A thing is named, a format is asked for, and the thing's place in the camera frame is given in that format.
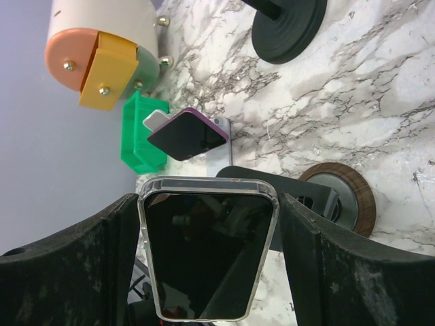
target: gray metal disc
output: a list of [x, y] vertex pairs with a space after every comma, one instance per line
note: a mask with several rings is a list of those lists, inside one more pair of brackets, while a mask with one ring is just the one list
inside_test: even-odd
[[353, 230], [358, 220], [359, 210], [357, 198], [351, 186], [331, 173], [319, 173], [307, 181], [331, 187], [338, 193], [338, 202], [332, 214], [332, 221], [348, 230]]

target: metal screw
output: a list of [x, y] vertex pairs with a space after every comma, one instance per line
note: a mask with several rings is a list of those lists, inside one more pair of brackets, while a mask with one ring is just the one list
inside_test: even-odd
[[159, 16], [157, 17], [157, 24], [160, 26], [168, 27], [171, 23], [171, 19], [168, 16]]
[[67, 61], [65, 61], [65, 62], [63, 63], [63, 68], [64, 68], [66, 71], [74, 71], [74, 69], [75, 69], [75, 62], [74, 62], [74, 61], [67, 60]]
[[162, 66], [172, 67], [172, 65], [174, 64], [174, 59], [172, 56], [162, 56], [160, 57], [160, 64]]
[[108, 87], [106, 87], [106, 86], [100, 87], [100, 89], [99, 89], [98, 91], [99, 91], [100, 94], [103, 95], [103, 96], [107, 96], [107, 95], [110, 94], [110, 88], [108, 88]]
[[143, 83], [140, 80], [135, 81], [135, 89], [136, 90], [141, 90], [143, 87]]

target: clear phone case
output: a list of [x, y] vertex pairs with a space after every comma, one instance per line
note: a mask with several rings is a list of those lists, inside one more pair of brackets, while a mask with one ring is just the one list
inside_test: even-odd
[[[254, 295], [260, 280], [260, 274], [266, 259], [266, 254], [268, 248], [271, 244], [273, 237], [273, 232], [278, 219], [279, 214], [279, 202], [277, 197], [277, 192], [272, 185], [260, 181], [251, 179], [229, 179], [229, 178], [209, 178], [209, 177], [156, 177], [147, 181], [139, 194], [138, 209], [139, 217], [141, 221], [141, 232], [144, 239], [144, 247], [147, 255], [148, 268], [150, 269], [150, 277], [152, 281], [152, 289], [154, 293], [154, 303], [156, 305], [156, 311], [161, 319], [167, 321], [178, 321], [171, 320], [167, 317], [163, 317], [160, 311], [160, 304], [157, 291], [156, 275], [153, 268], [153, 257], [149, 244], [149, 236], [147, 232], [147, 225], [145, 220], [145, 199], [155, 193], [189, 193], [189, 194], [251, 194], [264, 196], [270, 200], [273, 205], [273, 214], [271, 217], [271, 222], [268, 227], [268, 233], [266, 236], [266, 241], [264, 243], [264, 248], [262, 250], [260, 263], [256, 273], [256, 278], [254, 281], [253, 289], [250, 295], [250, 299], [247, 305], [246, 313], [243, 317], [238, 319], [221, 319], [222, 321], [240, 321], [247, 317], [249, 314]], [[206, 319], [194, 319], [194, 320], [182, 320], [182, 321], [212, 321]]]

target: yellow plastic bracket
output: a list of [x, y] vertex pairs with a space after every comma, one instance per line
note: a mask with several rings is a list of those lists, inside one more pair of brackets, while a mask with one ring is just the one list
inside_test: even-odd
[[136, 44], [121, 37], [99, 33], [99, 44], [79, 104], [111, 111], [136, 71]]

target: mint green plastic part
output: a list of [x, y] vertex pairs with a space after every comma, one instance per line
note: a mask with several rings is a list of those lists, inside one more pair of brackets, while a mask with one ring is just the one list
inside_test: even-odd
[[168, 155], [148, 141], [151, 131], [142, 121], [154, 110], [169, 113], [169, 103], [142, 97], [135, 92], [122, 111], [121, 160], [138, 175], [157, 173], [168, 161]]

